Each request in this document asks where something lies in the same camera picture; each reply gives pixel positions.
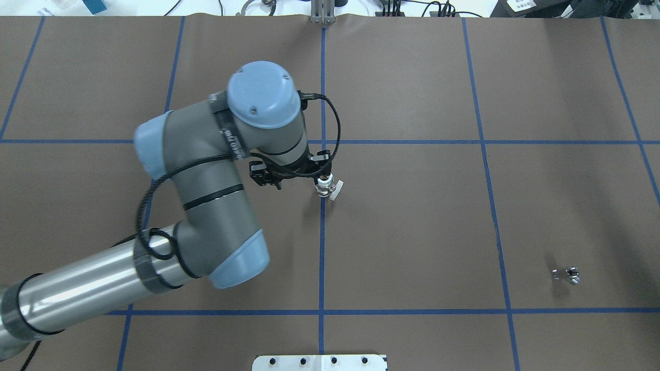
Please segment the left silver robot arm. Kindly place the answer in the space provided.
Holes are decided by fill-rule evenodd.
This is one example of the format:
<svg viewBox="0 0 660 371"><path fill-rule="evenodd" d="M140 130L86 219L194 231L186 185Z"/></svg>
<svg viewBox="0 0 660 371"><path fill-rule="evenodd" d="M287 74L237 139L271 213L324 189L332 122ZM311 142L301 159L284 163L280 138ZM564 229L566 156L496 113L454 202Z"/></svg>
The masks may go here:
<svg viewBox="0 0 660 371"><path fill-rule="evenodd" d="M306 110L322 92L304 92L285 68L247 63L226 87L135 130L134 148L150 186L134 232L111 247L2 289L2 361L38 348L69 327L207 278L217 289L254 279L270 263L266 233L238 172L259 187L311 179L332 192L332 150L312 153Z"/></svg>

